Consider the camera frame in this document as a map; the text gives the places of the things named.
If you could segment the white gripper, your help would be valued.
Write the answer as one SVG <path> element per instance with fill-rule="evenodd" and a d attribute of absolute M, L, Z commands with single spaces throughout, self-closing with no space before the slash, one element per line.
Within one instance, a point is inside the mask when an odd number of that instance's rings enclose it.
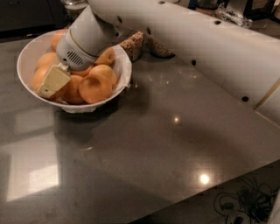
<path fill-rule="evenodd" d="M 100 51 L 101 37 L 97 33 L 90 31 L 82 34 L 80 31 L 68 29 L 56 47 L 57 59 L 62 64 L 49 68 L 37 94 L 43 98 L 56 95 L 71 80 L 68 67 L 75 71 L 86 70 L 97 60 Z"/>

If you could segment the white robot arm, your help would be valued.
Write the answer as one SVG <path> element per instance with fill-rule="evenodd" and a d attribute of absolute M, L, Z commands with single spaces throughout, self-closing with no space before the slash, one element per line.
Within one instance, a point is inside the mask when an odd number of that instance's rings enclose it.
<path fill-rule="evenodd" d="M 280 124 L 280 40 L 165 0 L 88 0 L 57 46 L 38 89 L 49 98 L 99 54 L 132 32 L 143 32 L 185 63 Z"/>

